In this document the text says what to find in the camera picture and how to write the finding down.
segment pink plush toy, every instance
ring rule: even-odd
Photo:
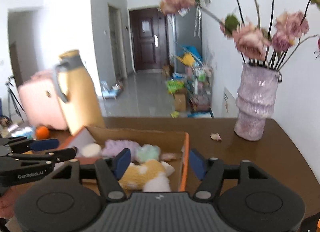
[[[105,143],[105,148],[102,150],[103,157],[116,157],[123,149],[128,148],[131,152],[131,161],[136,159],[136,151],[140,145],[137,142],[127,141],[127,140],[107,140]]]

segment brown tabletop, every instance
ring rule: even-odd
[[[306,218],[320,212],[320,185],[299,150],[274,120],[267,119],[263,137],[257,142],[248,142],[235,134],[236,119],[110,117],[105,122],[107,128],[185,131],[190,136],[190,147],[204,157],[217,157],[226,164],[248,159],[303,198]],[[211,133],[219,133],[222,142],[213,141]],[[60,141],[68,137],[68,132],[52,134]],[[189,169],[186,190],[193,194],[199,184]],[[233,185],[226,182],[224,189]]]

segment yellow thermos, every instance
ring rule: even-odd
[[[70,133],[74,135],[82,126],[105,127],[93,81],[79,50],[65,52],[59,57],[53,82]]]

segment purple ceramic vase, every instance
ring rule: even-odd
[[[241,138],[262,138],[266,118],[272,116],[279,73],[263,67],[243,65],[236,105],[239,108],[235,132]]]

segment gray floor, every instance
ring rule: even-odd
[[[104,117],[171,117],[174,99],[161,73],[131,74],[117,100],[100,100]]]

